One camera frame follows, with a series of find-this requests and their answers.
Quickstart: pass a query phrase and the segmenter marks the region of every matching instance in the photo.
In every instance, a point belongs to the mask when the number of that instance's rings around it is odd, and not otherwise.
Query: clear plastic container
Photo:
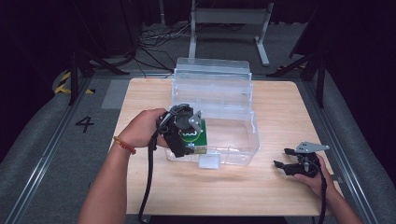
[[[179,58],[172,105],[189,104],[194,111],[202,111],[207,154],[176,158],[166,149],[166,157],[197,161],[203,168],[219,168],[221,163],[249,164],[260,148],[252,93],[248,62]]]

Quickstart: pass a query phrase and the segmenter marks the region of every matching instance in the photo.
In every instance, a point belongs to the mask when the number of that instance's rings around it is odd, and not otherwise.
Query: orange bracelet
[[[136,149],[134,149],[134,147],[129,146],[127,143],[122,141],[122,139],[120,139],[118,136],[114,136],[113,138],[114,138],[114,142],[119,144],[121,147],[130,150],[132,155],[136,153]]]

